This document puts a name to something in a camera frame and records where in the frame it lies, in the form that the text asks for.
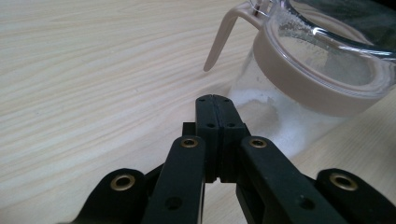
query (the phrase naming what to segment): clear glass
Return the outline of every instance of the clear glass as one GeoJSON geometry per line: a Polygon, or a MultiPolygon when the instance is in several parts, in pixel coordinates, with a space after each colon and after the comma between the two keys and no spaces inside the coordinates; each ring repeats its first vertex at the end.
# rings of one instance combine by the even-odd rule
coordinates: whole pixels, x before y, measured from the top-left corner
{"type": "Polygon", "coordinates": [[[347,120],[320,114],[290,99],[262,73],[253,50],[228,97],[250,132],[273,141],[287,157],[304,150],[347,120]]]}
{"type": "MultiPolygon", "coordinates": [[[[271,44],[293,67],[319,85],[335,91],[369,98],[385,96],[395,83],[395,50],[378,48],[367,30],[356,30],[333,18],[331,13],[322,14],[321,10],[307,7],[314,4],[318,3],[311,0],[251,1],[253,7],[265,9],[261,11],[266,18],[263,29],[271,44]],[[290,7],[290,2],[304,13],[304,17],[290,7]]],[[[348,119],[319,113],[284,94],[260,69],[253,49],[228,97],[251,133],[269,138],[288,157],[348,119]]]]}

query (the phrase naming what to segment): beige handle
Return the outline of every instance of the beige handle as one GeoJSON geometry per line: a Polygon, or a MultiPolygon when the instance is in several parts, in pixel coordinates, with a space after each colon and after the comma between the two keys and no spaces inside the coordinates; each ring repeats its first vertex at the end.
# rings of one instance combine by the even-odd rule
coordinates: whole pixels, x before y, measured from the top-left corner
{"type": "Polygon", "coordinates": [[[215,65],[238,17],[245,19],[260,30],[262,28],[261,16],[262,14],[257,13],[249,2],[244,2],[228,11],[221,22],[215,42],[213,42],[212,49],[207,56],[204,71],[209,71],[215,65]]]}

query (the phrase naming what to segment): light wood grain surface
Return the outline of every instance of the light wood grain surface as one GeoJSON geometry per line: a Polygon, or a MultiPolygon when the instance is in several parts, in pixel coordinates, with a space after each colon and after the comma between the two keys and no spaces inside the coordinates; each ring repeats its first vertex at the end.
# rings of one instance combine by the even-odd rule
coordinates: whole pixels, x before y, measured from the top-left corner
{"type": "MultiPolygon", "coordinates": [[[[164,162],[182,122],[194,121],[194,100],[227,95],[248,54],[257,31],[238,21],[203,71],[223,15],[240,2],[1,1],[0,223],[71,221],[109,172],[164,162]]],[[[395,98],[293,162],[311,176],[351,171],[395,203],[395,98]]],[[[234,185],[206,186],[204,223],[246,223],[234,185]]]]}

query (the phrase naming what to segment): screw hole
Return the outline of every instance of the screw hole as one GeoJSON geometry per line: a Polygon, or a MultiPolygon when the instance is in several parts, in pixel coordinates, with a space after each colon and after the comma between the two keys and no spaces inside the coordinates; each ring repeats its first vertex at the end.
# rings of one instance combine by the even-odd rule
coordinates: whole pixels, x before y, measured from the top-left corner
{"type": "Polygon", "coordinates": [[[305,210],[313,210],[315,208],[315,203],[312,200],[306,198],[304,195],[301,195],[297,200],[297,203],[305,210]]]}
{"type": "Polygon", "coordinates": [[[165,202],[165,207],[168,210],[177,210],[181,205],[183,204],[183,201],[179,197],[171,197],[168,198],[165,202]]]}
{"type": "Polygon", "coordinates": [[[124,191],[134,185],[135,178],[132,175],[117,175],[110,183],[110,187],[116,191],[124,191]]]}

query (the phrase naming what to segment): glass pitcher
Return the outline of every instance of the glass pitcher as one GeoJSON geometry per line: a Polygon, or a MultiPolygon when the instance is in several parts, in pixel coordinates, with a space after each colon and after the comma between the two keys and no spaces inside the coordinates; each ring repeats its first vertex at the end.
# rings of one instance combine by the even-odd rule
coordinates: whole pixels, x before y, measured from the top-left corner
{"type": "Polygon", "coordinates": [[[259,32],[229,92],[252,133],[292,156],[383,98],[395,84],[396,12],[374,1],[247,1],[223,18],[204,70],[237,18],[259,32]]]}

